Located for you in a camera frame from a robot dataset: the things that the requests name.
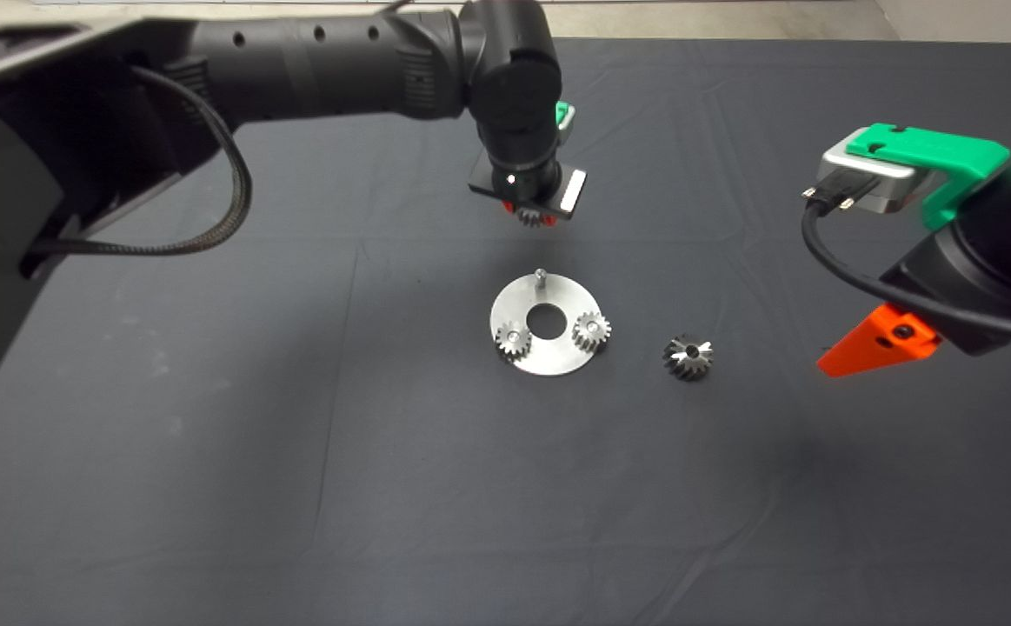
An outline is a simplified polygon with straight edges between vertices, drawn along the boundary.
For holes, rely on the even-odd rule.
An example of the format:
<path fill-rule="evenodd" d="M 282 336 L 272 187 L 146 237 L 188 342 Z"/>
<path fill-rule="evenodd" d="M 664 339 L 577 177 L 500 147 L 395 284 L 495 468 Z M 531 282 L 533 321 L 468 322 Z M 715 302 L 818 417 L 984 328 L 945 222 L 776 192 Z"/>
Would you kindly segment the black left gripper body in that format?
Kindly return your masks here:
<path fill-rule="evenodd" d="M 573 219 L 587 182 L 587 171 L 557 160 L 524 173 L 508 173 L 486 156 L 477 159 L 467 178 L 470 190 L 505 203 L 516 214 L 528 211 L 556 219 Z"/>

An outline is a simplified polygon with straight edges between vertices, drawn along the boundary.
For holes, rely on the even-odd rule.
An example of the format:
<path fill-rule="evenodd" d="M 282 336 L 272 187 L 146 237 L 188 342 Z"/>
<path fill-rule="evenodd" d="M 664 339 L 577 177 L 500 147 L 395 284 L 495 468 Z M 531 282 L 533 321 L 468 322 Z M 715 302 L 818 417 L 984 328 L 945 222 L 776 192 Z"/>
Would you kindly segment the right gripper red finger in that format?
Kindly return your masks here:
<path fill-rule="evenodd" d="M 830 377 L 852 376 L 888 366 L 926 360 L 942 337 L 922 318 L 883 303 L 816 361 Z"/>

